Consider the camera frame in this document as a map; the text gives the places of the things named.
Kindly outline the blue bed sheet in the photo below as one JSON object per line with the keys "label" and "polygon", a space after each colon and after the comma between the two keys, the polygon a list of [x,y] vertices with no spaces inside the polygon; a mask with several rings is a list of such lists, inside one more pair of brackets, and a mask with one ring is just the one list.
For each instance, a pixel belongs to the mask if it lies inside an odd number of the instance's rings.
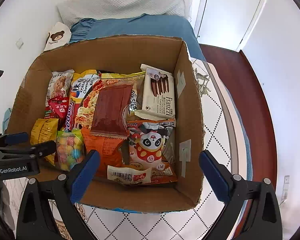
{"label": "blue bed sheet", "polygon": [[186,42],[192,58],[206,60],[189,21],[177,15],[143,14],[133,18],[104,20],[84,18],[70,31],[71,43],[114,35],[178,37]]}

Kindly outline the white quilted headboard cover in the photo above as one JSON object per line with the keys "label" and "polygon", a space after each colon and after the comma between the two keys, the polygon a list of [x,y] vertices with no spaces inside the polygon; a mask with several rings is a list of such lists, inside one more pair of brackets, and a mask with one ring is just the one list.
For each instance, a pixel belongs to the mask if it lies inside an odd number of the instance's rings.
{"label": "white quilted headboard cover", "polygon": [[148,15],[177,15],[191,18],[192,0],[67,0],[57,5],[68,27],[84,18],[122,19]]}

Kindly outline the yellow snack packet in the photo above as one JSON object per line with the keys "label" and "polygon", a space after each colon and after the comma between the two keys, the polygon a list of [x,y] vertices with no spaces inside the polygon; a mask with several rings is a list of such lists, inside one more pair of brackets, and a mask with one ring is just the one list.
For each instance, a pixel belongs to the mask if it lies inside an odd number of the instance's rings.
{"label": "yellow snack packet", "polygon": [[56,142],[59,120],[55,118],[37,119],[31,131],[30,144],[36,145],[53,140]]}

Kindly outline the white patterned quilt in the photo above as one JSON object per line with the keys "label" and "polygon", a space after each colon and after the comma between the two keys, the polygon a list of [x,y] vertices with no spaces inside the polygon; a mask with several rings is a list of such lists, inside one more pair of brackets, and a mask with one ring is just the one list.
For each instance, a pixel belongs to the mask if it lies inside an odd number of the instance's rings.
{"label": "white patterned quilt", "polygon": [[[212,64],[191,61],[202,94],[205,149],[232,173],[252,178],[249,140],[229,91]],[[98,239],[202,239],[224,204],[204,180],[199,204],[187,211],[142,214],[84,204],[76,207]]]}

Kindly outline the light blue folded blanket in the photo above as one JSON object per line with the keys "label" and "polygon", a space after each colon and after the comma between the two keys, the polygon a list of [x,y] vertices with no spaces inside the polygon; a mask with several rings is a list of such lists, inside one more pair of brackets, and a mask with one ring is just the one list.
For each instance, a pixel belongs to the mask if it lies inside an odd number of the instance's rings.
{"label": "light blue folded blanket", "polygon": [[8,108],[4,113],[4,118],[2,121],[2,133],[3,134],[5,133],[5,131],[7,129],[7,126],[8,126],[9,120],[10,120],[10,116],[11,116],[11,112],[12,112],[12,109]]}

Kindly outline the orange snack packet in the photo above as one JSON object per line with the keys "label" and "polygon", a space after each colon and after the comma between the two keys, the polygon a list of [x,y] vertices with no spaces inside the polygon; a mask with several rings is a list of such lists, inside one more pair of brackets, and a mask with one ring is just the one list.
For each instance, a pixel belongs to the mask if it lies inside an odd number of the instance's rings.
{"label": "orange snack packet", "polygon": [[125,142],[123,139],[94,136],[87,128],[82,128],[81,133],[87,152],[97,150],[100,154],[100,165],[96,172],[98,177],[107,176],[108,166],[122,166],[122,154],[119,148]]}

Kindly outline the Franzzi chocolate biscuit packet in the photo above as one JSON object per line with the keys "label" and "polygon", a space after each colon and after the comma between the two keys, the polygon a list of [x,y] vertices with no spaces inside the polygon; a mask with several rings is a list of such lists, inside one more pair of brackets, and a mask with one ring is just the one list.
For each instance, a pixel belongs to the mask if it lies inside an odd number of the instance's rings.
{"label": "Franzzi chocolate biscuit packet", "polygon": [[174,78],[172,73],[146,64],[141,65],[145,72],[142,107],[135,115],[153,121],[175,117]]}

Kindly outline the white door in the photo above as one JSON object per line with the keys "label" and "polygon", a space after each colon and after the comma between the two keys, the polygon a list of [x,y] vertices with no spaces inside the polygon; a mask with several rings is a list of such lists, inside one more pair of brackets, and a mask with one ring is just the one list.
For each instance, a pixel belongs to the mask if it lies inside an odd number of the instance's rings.
{"label": "white door", "polygon": [[200,44],[240,51],[266,0],[200,0],[194,33]]}

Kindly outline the Sedaap instant noodle packet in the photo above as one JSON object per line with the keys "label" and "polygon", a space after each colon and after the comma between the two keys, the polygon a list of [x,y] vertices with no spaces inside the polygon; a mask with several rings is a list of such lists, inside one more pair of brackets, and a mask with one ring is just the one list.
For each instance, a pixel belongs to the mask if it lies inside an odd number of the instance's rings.
{"label": "Sedaap instant noodle packet", "polygon": [[99,71],[95,69],[86,70],[81,74],[75,73],[73,75],[69,92],[68,112],[65,119],[66,131],[79,128],[79,125],[75,123],[78,109],[85,96],[91,92],[93,85],[100,79],[100,77]]}

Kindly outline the dark red wooden footboard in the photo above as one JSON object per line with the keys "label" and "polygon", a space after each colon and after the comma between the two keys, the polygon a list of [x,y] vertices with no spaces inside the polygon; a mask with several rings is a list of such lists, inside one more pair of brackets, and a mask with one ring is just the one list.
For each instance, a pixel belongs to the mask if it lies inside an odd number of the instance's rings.
{"label": "dark red wooden footboard", "polygon": [[273,123],[261,85],[243,51],[201,45],[234,100],[248,135],[255,186],[248,183],[248,211],[235,239],[281,239],[282,223],[276,200],[277,151]]}

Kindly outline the white oat cookie packet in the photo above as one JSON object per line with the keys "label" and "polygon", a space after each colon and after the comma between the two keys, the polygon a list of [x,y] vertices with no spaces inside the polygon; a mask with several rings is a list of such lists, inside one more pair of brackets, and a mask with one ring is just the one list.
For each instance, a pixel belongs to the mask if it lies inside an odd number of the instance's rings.
{"label": "white oat cookie packet", "polygon": [[57,97],[67,97],[71,80],[75,71],[73,69],[64,72],[52,72],[52,77],[47,87],[45,98],[45,106],[48,106],[48,101]]}

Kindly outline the white wall socket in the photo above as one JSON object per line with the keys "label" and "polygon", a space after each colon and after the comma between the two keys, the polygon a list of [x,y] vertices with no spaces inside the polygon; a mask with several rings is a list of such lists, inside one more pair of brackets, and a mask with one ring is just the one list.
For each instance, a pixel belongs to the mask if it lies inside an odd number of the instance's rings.
{"label": "white wall socket", "polygon": [[17,46],[18,49],[20,49],[23,46],[23,44],[24,44],[23,39],[19,38],[15,45]]}

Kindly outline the panda print snack bag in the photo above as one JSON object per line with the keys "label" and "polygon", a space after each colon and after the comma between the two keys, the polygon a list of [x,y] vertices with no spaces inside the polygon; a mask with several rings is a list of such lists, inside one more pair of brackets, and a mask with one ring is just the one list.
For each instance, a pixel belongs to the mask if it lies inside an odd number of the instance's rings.
{"label": "panda print snack bag", "polygon": [[175,119],[135,120],[127,123],[129,130],[129,166],[136,170],[151,169],[152,184],[174,183],[178,180],[174,162]]}

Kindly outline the red spicy strip packet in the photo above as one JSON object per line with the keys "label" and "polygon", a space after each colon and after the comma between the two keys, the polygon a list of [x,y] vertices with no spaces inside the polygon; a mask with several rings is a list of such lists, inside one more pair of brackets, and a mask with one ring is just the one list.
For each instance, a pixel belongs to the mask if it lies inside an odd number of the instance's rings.
{"label": "red spicy strip packet", "polygon": [[65,129],[65,120],[66,120],[66,116],[67,116],[67,111],[68,108],[67,107],[59,107],[57,108],[55,106],[55,108],[53,107],[46,107],[45,108],[45,114],[44,114],[44,118],[45,119],[58,119],[58,129]]}

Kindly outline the bear print pillow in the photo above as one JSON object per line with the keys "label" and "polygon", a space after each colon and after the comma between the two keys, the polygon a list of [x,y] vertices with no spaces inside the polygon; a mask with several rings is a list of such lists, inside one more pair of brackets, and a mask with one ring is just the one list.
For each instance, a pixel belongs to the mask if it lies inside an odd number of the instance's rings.
{"label": "bear print pillow", "polygon": [[53,50],[69,43],[71,31],[69,27],[61,22],[57,22],[48,34],[44,51]]}

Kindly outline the brown red fruit leather packet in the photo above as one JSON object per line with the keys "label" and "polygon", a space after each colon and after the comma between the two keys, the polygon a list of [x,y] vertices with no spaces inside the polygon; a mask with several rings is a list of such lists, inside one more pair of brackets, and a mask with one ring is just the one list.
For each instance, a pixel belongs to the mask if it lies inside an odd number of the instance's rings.
{"label": "brown red fruit leather packet", "polygon": [[95,107],[90,133],[94,136],[126,139],[127,112],[132,85],[114,85],[102,88]]}

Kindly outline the red triangular snack packet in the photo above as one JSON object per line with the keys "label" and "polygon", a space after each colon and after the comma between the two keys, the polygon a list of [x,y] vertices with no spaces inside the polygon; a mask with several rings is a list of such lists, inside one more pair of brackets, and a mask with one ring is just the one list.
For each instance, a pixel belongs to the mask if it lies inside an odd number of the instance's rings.
{"label": "red triangular snack packet", "polygon": [[57,108],[59,107],[69,107],[69,98],[68,97],[56,97],[54,99],[50,99],[48,101],[48,107],[53,107],[55,108],[55,106]]}

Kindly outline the white candy packet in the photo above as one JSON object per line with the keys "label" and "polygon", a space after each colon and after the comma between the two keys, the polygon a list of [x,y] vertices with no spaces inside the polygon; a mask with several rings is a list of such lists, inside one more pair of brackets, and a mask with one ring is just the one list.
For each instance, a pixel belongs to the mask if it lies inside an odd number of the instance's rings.
{"label": "white candy packet", "polygon": [[123,185],[149,184],[151,183],[151,174],[151,168],[142,171],[129,167],[108,166],[107,168],[107,179]]}

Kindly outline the colourful candy balls bag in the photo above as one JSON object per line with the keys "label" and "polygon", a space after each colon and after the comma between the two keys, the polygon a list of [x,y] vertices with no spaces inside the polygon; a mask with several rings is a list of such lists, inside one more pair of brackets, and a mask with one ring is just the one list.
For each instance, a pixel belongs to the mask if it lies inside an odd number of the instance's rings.
{"label": "colourful candy balls bag", "polygon": [[58,131],[56,144],[57,160],[61,170],[70,171],[85,157],[84,141],[80,129],[70,132]]}

